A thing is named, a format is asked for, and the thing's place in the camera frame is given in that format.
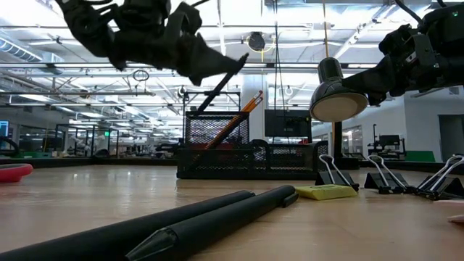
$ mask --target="ceiling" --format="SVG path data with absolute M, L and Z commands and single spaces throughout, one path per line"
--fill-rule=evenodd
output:
M 123 0 L 113 2 L 122 4 Z M 171 2 L 172 12 L 180 1 L 172 0 Z M 383 54 L 377 49 L 377 45 L 384 36 L 402 24 L 410 23 L 412 26 L 417 24 L 392 2 L 387 0 L 327 0 L 329 55 L 344 64 L 375 64 L 380 61 Z M 293 67 L 289 65 L 282 71 L 283 86 L 292 90 L 291 94 L 284 95 L 284 99 L 286 103 L 300 103 L 301 107 L 307 107 L 312 90 L 318 85 L 318 77 L 314 68 L 326 57 L 323 5 L 321 1 L 280 0 L 275 16 L 271 3 L 272 1 L 269 0 L 208 1 L 198 7 L 203 19 L 203 26 L 199 33 L 209 46 L 234 59 L 249 52 L 247 62 L 274 63 L 276 60 L 274 20 L 277 17 L 280 61 L 293 64 Z M 420 17 L 436 8 L 435 1 L 405 0 L 405 3 Z M 180 77 L 174 72 L 145 67 L 143 70 L 149 73 L 149 79 L 138 82 L 133 77 L 133 72 L 139 69 L 137 66 L 134 65 L 124 72 L 119 72 L 109 66 L 106 58 L 93 56 L 77 42 L 67 29 L 62 12 L 54 1 L 15 0 L 3 1 L 0 5 L 0 39 L 7 39 L 31 54 L 43 57 L 42 62 L 82 63 L 73 68 L 62 67 L 59 69 L 61 74 L 57 75 L 43 68 L 32 68 L 34 64 L 29 66 L 24 59 L 18 59 L 7 52 L 0 51 L 0 62 L 3 62 L 3 65 L 0 65 L 0 73 L 4 74 L 4 78 L 0 79 L 2 80 L 1 89 L 4 91 L 52 92 L 53 95 L 47 98 L 51 101 L 47 103 L 132 104 L 132 107 L 117 109 L 112 106 L 96 108 L 61 106 L 60 108 L 64 108 L 63 113 L 74 115 L 76 112 L 93 112 L 103 115 L 103 118 L 113 120 L 128 114 L 130 120 L 150 119 L 174 123 L 174 120 L 182 119 L 183 108 L 182 100 L 178 95 L 179 88 L 184 87 L 187 91 L 206 91 L 214 88 L 222 78 L 222 75 L 207 78 L 203 80 L 201 87 L 194 87 L 188 78 Z M 266 42 L 266 52 L 262 54 L 252 51 L 247 45 L 250 33 L 255 31 L 261 32 Z M 21 66 L 6 67 L 5 63 L 20 63 Z M 87 63 L 103 64 L 100 66 L 87 65 Z M 344 70 L 345 77 L 358 70 Z M 266 74 L 268 87 L 274 88 L 276 74 L 273 70 L 253 70 L 250 67 L 233 77 L 224 91 L 240 91 L 244 78 L 248 74 L 256 73 Z M 105 95 L 80 97 L 77 92 L 82 91 L 100 92 Z M 130 95 L 107 94 L 112 92 L 124 92 Z M 37 97 L 32 98 L 35 99 L 31 99 L 30 96 L 15 96 L 13 102 L 45 102 Z M 198 95 L 190 105 L 201 104 L 204 98 L 205 96 Z M 236 96 L 221 95 L 213 103 L 223 106 L 214 106 L 209 109 L 237 110 L 236 102 L 238 102 Z M 281 102 L 283 102 L 282 96 L 278 96 L 278 103 L 281 104 Z M 156 104 L 157 106 L 144 107 L 137 106 L 137 104 Z M 173 130 L 179 128 L 181 125 L 171 127 Z

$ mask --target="wall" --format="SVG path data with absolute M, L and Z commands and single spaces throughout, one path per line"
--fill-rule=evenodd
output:
M 462 115 L 439 116 L 442 159 L 450 158 L 456 153 L 464 153 L 463 119 Z
M 395 97 L 393 101 L 385 101 L 377 107 L 368 107 L 364 112 L 343 122 L 343 129 L 361 126 L 362 153 L 368 156 L 368 144 L 373 143 L 373 124 L 376 135 L 400 135 L 406 138 L 405 102 L 403 97 Z M 332 131 L 331 123 L 324 123 L 312 128 L 312 137 L 328 134 Z
M 33 107 L 33 113 L 25 112 L 22 108 L 0 108 L 0 120 L 9 121 L 10 128 L 13 128 L 12 140 L 16 143 L 20 139 L 18 125 L 55 129 L 57 124 L 69 123 L 67 115 L 41 107 Z
M 432 151 L 442 161 L 439 115 L 464 115 L 464 91 L 450 95 L 447 89 L 427 96 L 405 97 L 406 150 Z

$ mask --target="lamp shade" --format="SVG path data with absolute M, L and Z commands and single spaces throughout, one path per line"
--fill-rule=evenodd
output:
M 343 87 L 339 61 L 325 58 L 318 66 L 320 85 L 311 98 L 311 117 L 321 122 L 336 123 L 360 114 L 368 99 L 363 93 Z

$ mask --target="computer monitor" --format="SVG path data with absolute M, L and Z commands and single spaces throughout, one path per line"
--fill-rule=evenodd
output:
M 378 142 L 381 146 L 399 146 L 399 135 L 380 135 Z
M 265 110 L 266 137 L 305 137 L 311 142 L 311 116 L 307 110 Z
M 0 136 L 1 137 L 8 137 L 8 127 L 9 127 L 8 120 L 0 120 Z

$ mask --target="orange pencil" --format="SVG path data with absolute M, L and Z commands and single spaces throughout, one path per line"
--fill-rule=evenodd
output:
M 262 95 L 262 91 L 258 91 L 250 101 L 248 101 L 248 103 L 245 105 L 245 107 L 243 107 L 241 109 L 241 112 L 247 112 L 247 110 L 249 109 L 249 107 L 254 104 L 254 102 L 256 101 L 256 99 L 258 99 L 259 97 L 261 97 Z
M 257 99 L 255 99 L 255 101 L 253 103 L 251 103 L 251 105 L 247 108 L 247 111 L 246 112 L 252 112 L 253 109 L 255 109 L 258 105 L 260 105 L 260 103 L 262 102 L 263 98 L 262 97 L 258 97 Z M 240 119 L 240 115 L 237 115 L 235 116 L 225 127 L 224 129 L 221 130 L 221 132 L 219 132 L 216 137 L 208 143 L 208 145 L 206 145 L 205 149 L 209 149 L 226 131 L 228 131 L 236 122 L 237 120 Z

